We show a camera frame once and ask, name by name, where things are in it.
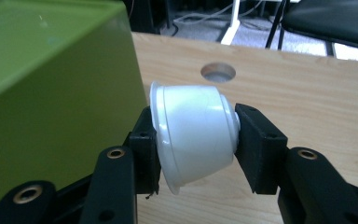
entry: green container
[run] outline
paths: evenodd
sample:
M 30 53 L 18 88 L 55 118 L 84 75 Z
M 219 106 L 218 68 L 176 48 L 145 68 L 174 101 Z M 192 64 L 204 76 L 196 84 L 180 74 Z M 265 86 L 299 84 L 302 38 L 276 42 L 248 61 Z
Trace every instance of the green container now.
M 121 2 L 0 1 L 0 199 L 91 174 L 145 106 Z

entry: wooden table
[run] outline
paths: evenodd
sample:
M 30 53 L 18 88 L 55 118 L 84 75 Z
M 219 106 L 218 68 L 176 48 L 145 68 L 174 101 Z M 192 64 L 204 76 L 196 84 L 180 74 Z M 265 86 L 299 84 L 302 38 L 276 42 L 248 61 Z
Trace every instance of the wooden table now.
M 150 84 L 215 85 L 234 105 L 261 110 L 289 138 L 289 147 L 323 153 L 358 186 L 358 62 L 264 49 L 133 34 L 148 94 Z M 200 75 L 206 63 L 231 64 L 234 79 L 216 84 Z M 139 223 L 282 223 L 277 196 L 252 194 L 234 160 L 228 168 L 172 195 L 138 196 Z

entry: gray carpet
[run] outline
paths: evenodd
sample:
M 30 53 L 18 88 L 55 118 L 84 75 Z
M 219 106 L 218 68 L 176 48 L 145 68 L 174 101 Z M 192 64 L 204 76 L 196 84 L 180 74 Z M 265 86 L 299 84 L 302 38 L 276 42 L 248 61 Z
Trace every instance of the gray carpet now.
M 219 42 L 226 32 L 229 21 L 203 21 L 197 24 L 176 22 L 178 31 L 175 37 L 198 39 L 205 41 Z M 261 18 L 241 18 L 241 25 L 236 33 L 232 45 L 246 46 L 252 48 L 264 48 L 269 36 L 269 30 L 272 26 L 271 21 Z M 164 27 L 161 29 L 162 35 L 172 35 L 175 28 Z M 272 49 L 278 46 L 279 30 L 276 32 Z M 358 61 L 358 49 L 349 48 L 343 45 L 335 44 L 337 58 L 345 60 Z M 324 42 L 308 38 L 302 35 L 294 35 L 285 32 L 283 39 L 283 51 L 305 53 L 311 55 L 325 56 Z

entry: chair leg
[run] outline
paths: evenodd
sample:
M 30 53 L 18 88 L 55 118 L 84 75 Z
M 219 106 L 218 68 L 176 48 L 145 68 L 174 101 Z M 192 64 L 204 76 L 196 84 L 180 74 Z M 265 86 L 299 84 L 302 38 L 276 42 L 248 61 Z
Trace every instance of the chair leg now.
M 336 51 L 334 49 L 334 43 L 325 41 L 327 56 L 336 57 Z
M 282 50 L 283 37 L 284 37 L 284 29 L 283 27 L 281 27 L 281 31 L 279 33 L 278 50 Z
M 271 47 L 271 43 L 275 36 L 275 32 L 277 31 L 278 25 L 281 23 L 285 2 L 286 1 L 281 1 L 281 4 L 279 5 L 278 12 L 275 15 L 274 23 L 272 23 L 271 31 L 269 32 L 268 40 L 266 43 L 266 49 L 269 49 Z

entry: white plastic cup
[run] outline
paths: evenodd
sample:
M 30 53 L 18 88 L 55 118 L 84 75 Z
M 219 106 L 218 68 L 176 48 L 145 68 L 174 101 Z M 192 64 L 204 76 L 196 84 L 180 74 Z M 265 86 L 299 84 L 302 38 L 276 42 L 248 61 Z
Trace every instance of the white plastic cup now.
M 216 87 L 164 87 L 153 82 L 150 107 L 158 157 L 173 194 L 232 163 L 240 124 Z

